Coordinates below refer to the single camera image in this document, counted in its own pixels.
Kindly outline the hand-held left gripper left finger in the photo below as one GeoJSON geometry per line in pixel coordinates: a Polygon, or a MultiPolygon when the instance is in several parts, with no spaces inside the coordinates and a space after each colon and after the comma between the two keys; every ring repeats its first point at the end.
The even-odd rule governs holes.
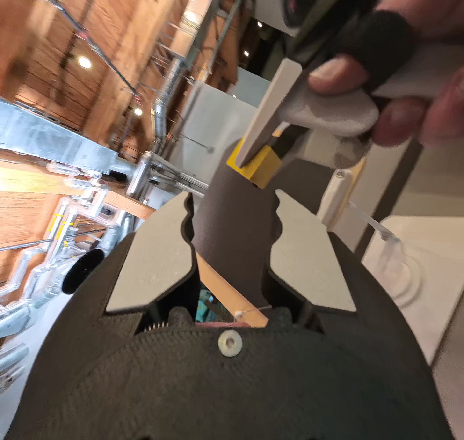
{"type": "Polygon", "coordinates": [[[182,192],[137,229],[106,305],[108,314],[168,315],[184,307],[196,315],[200,275],[192,239],[193,196],[182,192]]]}

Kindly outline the metal conduit pipe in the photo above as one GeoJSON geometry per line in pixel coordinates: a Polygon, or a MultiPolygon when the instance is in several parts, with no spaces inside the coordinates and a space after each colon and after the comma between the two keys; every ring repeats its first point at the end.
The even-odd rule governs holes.
{"type": "Polygon", "coordinates": [[[206,144],[201,143],[201,142],[199,142],[199,141],[197,141],[197,140],[194,140],[193,138],[188,137],[188,136],[186,136],[186,135],[184,135],[184,134],[182,134],[182,133],[179,135],[179,137],[182,137],[182,138],[184,138],[185,140],[187,140],[187,141],[189,141],[189,142],[192,142],[192,143],[194,143],[194,144],[196,144],[196,145],[198,145],[198,146],[204,148],[204,149],[206,150],[207,153],[210,153],[210,154],[211,154],[211,153],[213,153],[214,150],[215,150],[214,147],[207,146],[206,144]]]}

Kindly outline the silver ventilation duct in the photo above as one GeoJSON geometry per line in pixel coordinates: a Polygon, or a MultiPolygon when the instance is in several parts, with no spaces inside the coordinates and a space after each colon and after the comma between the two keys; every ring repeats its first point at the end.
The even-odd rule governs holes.
{"type": "MultiPolygon", "coordinates": [[[[237,47],[243,0],[1,0],[1,161],[142,202],[169,113],[237,47]]],[[[39,321],[65,274],[137,217],[84,195],[1,192],[1,341],[39,321]]]]}

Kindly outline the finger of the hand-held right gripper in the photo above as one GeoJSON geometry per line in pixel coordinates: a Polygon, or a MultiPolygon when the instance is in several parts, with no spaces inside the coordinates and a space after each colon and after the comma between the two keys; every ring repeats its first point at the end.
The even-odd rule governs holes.
{"type": "Polygon", "coordinates": [[[279,108],[282,122],[337,137],[358,137],[374,126],[379,109],[369,95],[354,90],[344,95],[324,96],[299,85],[279,108]]]}
{"type": "Polygon", "coordinates": [[[302,71],[302,66],[293,60],[284,58],[281,61],[243,137],[235,158],[238,168],[246,166],[270,140],[281,123],[279,109],[302,71]]]}

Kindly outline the wooden beam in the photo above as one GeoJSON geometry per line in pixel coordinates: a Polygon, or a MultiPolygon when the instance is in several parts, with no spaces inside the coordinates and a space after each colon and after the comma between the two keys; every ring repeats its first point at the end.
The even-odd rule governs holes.
{"type": "Polygon", "coordinates": [[[106,184],[84,187],[85,180],[69,179],[37,165],[22,162],[0,163],[0,190],[5,193],[39,193],[55,195],[84,195],[93,189],[105,195],[103,201],[110,206],[126,211],[146,220],[155,212],[154,208],[138,202],[122,193],[122,189],[106,184]]]}

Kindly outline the person's right hand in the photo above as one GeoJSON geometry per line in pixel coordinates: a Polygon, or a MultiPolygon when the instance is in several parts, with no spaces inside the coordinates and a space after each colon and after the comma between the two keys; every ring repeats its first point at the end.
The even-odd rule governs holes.
{"type": "MultiPolygon", "coordinates": [[[[401,17],[421,40],[444,40],[463,35],[463,0],[380,0],[375,11],[401,17]]],[[[336,49],[327,62],[310,72],[309,87],[322,95],[350,92],[369,83],[371,71],[346,49],[336,49]]],[[[424,146],[463,139],[464,72],[460,66],[430,102],[418,97],[390,101],[372,131],[373,142],[397,146],[414,136],[424,146]]]]}

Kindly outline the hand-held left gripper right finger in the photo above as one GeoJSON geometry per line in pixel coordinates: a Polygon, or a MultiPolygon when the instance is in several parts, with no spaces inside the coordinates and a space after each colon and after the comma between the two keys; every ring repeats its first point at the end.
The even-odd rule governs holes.
{"type": "Polygon", "coordinates": [[[263,273],[263,296],[299,317],[304,305],[357,311],[326,226],[283,190],[275,191],[276,234],[263,273]]]}

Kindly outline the yellow toy cube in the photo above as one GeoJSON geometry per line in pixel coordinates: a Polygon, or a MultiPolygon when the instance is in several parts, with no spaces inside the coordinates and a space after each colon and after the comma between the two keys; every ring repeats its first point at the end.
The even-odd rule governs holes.
{"type": "Polygon", "coordinates": [[[234,151],[227,160],[227,165],[252,182],[258,188],[264,189],[275,174],[281,169],[282,160],[272,147],[265,145],[258,153],[242,168],[236,164],[236,157],[242,147],[243,138],[239,140],[234,151]]]}

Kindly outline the black disc on pole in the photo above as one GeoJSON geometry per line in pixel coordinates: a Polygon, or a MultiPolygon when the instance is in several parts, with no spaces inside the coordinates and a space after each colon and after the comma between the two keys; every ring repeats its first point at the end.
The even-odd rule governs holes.
{"type": "Polygon", "coordinates": [[[61,290],[74,294],[87,277],[103,262],[105,253],[99,248],[88,251],[73,264],[63,279],[61,290]]]}

